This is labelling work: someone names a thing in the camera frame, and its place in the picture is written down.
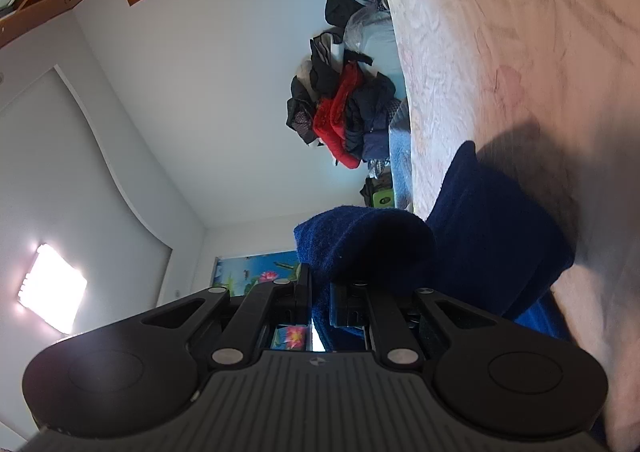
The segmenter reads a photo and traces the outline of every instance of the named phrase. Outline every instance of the red garment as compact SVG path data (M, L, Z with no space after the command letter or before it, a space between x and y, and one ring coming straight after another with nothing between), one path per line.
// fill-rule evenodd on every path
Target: red garment
M314 117L314 132L331 154L350 169L357 168L360 160L344 149L344 104L354 89L364 83L364 75L356 62L349 62L340 74L338 92L333 99L323 98Z

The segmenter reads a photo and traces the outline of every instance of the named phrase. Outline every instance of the pink flower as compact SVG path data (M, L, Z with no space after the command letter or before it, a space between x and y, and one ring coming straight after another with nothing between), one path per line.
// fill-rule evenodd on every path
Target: pink flower
M264 271L260 273L258 282L272 282L278 278L278 274L275 271Z

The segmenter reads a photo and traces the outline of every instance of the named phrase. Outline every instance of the ribbed gray panel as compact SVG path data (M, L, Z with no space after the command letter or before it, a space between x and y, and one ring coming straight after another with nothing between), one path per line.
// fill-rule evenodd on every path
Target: ribbed gray panel
M588 435L548 443L485 436L452 418L420 377L381 368L370 353L264 352L219 372L187 411L114 440L45 431L24 452L602 452Z

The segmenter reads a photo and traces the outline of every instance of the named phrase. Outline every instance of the recessed ceiling light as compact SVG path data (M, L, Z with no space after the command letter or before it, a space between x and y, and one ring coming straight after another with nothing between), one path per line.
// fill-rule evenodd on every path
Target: recessed ceiling light
M31 271L18 292L20 304L39 315L61 333L71 333L86 280L49 244L37 249Z

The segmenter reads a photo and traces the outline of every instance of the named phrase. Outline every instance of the bed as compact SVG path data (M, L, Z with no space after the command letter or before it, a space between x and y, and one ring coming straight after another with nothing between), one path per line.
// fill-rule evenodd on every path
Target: bed
M458 146L576 250L553 293L609 377L609 446L640 445L640 0L389 0L425 218Z

